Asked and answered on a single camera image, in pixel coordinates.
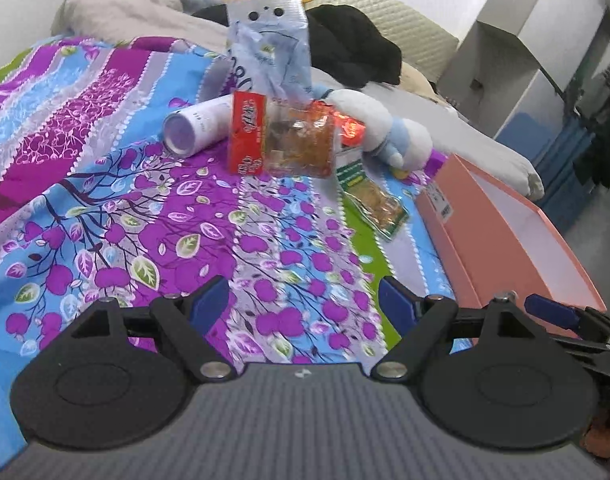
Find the white cylindrical container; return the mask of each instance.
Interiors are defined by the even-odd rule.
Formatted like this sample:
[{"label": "white cylindrical container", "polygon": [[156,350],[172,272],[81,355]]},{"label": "white cylindrical container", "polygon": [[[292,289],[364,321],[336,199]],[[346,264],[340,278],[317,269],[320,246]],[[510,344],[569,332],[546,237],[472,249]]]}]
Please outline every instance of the white cylindrical container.
[{"label": "white cylindrical container", "polygon": [[192,156],[229,135],[232,95],[211,99],[168,115],[163,142],[180,157]]}]

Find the green stripe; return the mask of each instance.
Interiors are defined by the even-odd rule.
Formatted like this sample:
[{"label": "green stripe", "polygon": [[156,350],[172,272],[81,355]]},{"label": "green stripe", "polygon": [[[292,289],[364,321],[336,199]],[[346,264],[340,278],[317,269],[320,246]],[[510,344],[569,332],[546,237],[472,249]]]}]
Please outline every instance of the green stripe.
[{"label": "green stripe", "polygon": [[347,224],[347,227],[356,231],[352,237],[352,245],[354,246],[354,250],[359,255],[365,254],[371,257],[371,262],[369,264],[364,264],[361,262],[361,267],[363,268],[364,272],[369,272],[370,274],[374,275],[374,280],[370,283],[370,296],[374,301],[376,310],[379,311],[379,314],[381,314],[381,318],[383,319],[383,334],[385,336],[387,349],[389,350],[400,341],[399,333],[396,332],[392,324],[389,322],[389,319],[385,317],[385,314],[383,314],[383,311],[379,306],[379,283],[381,278],[391,274],[389,271],[389,266],[387,265],[385,256],[383,256],[383,253],[381,253],[378,245],[376,245],[373,229],[367,225],[360,213],[358,213],[356,210],[355,206],[347,198],[343,198],[343,208],[345,209],[345,223]]},{"label": "green stripe", "polygon": [[30,52],[32,52],[31,48],[24,50],[23,52],[18,54],[18,56],[16,56],[6,66],[4,66],[3,68],[0,68],[0,83],[3,82],[3,80],[8,76],[8,74],[10,72],[12,72],[13,70],[16,70],[19,66],[21,66],[21,63],[23,63],[23,60],[28,56],[28,54]]}]

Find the pink box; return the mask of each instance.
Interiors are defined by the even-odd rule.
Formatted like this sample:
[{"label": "pink box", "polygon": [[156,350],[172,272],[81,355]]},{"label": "pink box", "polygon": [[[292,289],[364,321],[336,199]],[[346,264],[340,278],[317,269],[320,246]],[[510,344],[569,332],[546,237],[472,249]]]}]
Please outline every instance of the pink box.
[{"label": "pink box", "polygon": [[[416,199],[458,304],[481,308],[513,290],[604,312],[594,284],[545,214],[509,186],[452,155]],[[548,332],[574,336],[537,320]]]}]

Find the blue plush toy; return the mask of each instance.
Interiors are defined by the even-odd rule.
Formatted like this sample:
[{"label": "blue plush toy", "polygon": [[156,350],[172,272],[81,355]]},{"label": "blue plush toy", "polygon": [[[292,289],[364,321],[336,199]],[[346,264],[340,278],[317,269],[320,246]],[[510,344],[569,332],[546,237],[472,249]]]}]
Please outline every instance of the blue plush toy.
[{"label": "blue plush toy", "polygon": [[316,99],[325,100],[342,114],[365,124],[365,153],[377,156],[394,170],[405,173],[424,168],[434,146],[422,124],[392,117],[383,104],[355,90],[330,90],[316,85],[313,91]]}]

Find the green snack packet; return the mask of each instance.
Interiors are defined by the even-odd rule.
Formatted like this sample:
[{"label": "green snack packet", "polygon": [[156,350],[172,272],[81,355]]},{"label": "green snack packet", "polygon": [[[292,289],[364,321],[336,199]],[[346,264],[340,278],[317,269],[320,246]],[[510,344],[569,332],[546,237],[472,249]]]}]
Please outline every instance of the green snack packet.
[{"label": "green snack packet", "polygon": [[384,238],[391,240],[409,213],[395,196],[383,191],[363,169],[360,148],[336,155],[336,178],[343,194],[352,201],[363,219]]}]

